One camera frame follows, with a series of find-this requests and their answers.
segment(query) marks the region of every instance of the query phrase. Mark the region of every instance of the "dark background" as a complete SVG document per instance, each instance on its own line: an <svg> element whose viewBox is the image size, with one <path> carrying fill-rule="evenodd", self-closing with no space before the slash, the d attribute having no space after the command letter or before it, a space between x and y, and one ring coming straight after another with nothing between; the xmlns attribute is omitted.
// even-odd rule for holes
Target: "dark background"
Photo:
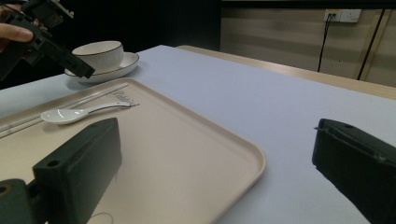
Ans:
<svg viewBox="0 0 396 224"><path fill-rule="evenodd" d="M158 45L219 50L220 0L62 0L61 4L74 11L75 18L49 32L70 50L103 40L119 40L129 52ZM42 60L31 67L21 60L0 82L0 89L63 72L52 62Z"/></svg>

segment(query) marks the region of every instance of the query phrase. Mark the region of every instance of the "black device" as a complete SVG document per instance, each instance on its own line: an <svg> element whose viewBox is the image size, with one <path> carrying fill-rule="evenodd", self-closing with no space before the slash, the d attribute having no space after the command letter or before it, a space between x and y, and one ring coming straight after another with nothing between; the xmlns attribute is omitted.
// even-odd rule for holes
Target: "black device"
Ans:
<svg viewBox="0 0 396 224"><path fill-rule="evenodd" d="M1 5L13 1L0 1ZM8 75L22 57L35 66L41 59L48 57L78 77L89 78L94 69L73 55L68 49L56 43L51 34L35 25L39 20L46 28L53 28L64 21L63 16L73 18L73 13L65 9L57 0L29 0L21 5L22 13L12 11L5 23L23 27L32 31L34 37L27 43L11 42L0 53L0 80Z"/></svg>
<svg viewBox="0 0 396 224"><path fill-rule="evenodd" d="M0 223L85 224L120 166L117 119L91 124L36 164L27 186L0 181Z"/></svg>
<svg viewBox="0 0 396 224"><path fill-rule="evenodd" d="M371 223L396 223L396 147L321 119L312 162Z"/></svg>

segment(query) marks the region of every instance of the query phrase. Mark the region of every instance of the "human hand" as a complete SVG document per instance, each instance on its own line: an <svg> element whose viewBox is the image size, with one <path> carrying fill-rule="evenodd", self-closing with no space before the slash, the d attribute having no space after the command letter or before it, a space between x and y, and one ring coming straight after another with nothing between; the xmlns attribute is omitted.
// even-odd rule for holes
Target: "human hand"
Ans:
<svg viewBox="0 0 396 224"><path fill-rule="evenodd" d="M10 6L16 10L21 10L19 6ZM10 8L0 6L0 18L4 16L4 14L8 13ZM30 30L21 28L19 26L14 26L6 23L0 23L0 53L6 48L6 46L13 41L19 42L28 42L33 38L33 33Z"/></svg>

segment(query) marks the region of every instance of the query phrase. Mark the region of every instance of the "finger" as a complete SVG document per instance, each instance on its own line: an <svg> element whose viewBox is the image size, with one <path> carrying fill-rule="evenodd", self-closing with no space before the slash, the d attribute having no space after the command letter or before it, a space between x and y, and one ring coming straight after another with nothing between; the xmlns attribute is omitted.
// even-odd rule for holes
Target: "finger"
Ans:
<svg viewBox="0 0 396 224"><path fill-rule="evenodd" d="M21 11L21 6L20 5L9 5L9 4L6 4L6 7L5 6L0 6L0 12L2 12L2 11L13 11L12 9L15 9L17 11Z"/></svg>
<svg viewBox="0 0 396 224"><path fill-rule="evenodd" d="M27 42L33 38L33 33L19 26L13 26L6 23L0 23L0 38Z"/></svg>

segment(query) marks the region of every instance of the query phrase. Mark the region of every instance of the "beige tray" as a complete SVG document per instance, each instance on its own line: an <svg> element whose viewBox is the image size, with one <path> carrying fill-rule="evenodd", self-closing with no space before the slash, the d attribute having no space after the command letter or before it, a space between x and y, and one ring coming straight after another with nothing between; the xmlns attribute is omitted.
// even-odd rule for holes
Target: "beige tray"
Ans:
<svg viewBox="0 0 396 224"><path fill-rule="evenodd" d="M39 112L123 83L123 88L86 100L81 107L115 100L138 106L98 111L69 125L28 121ZM114 117L120 125L123 165L95 211L111 214L114 224L213 223L264 171L262 151L245 139L132 79L121 78L0 119L0 127L14 131L16 124L32 125L0 138L0 180L30 182L31 167L52 150L87 125ZM90 223L109 224L110 218L101 215Z"/></svg>

